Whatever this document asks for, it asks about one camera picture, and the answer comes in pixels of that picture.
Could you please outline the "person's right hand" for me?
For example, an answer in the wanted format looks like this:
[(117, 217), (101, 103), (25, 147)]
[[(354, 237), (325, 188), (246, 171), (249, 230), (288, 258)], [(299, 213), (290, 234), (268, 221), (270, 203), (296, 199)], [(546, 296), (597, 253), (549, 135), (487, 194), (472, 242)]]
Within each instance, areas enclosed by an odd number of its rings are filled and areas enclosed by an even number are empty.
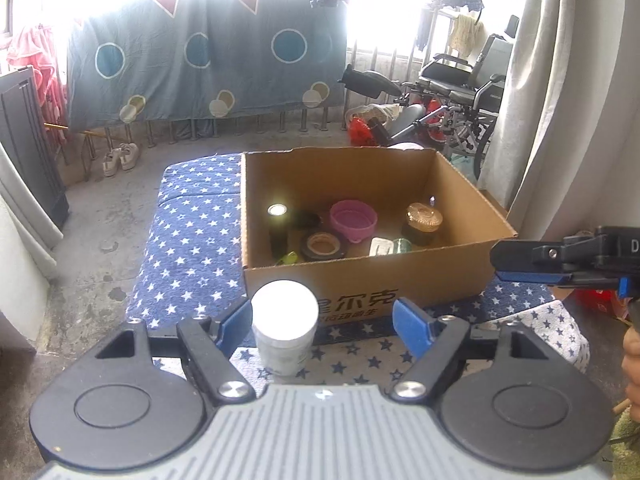
[(640, 336), (629, 327), (623, 340), (622, 369), (628, 379), (626, 396), (630, 401), (630, 417), (640, 422)]

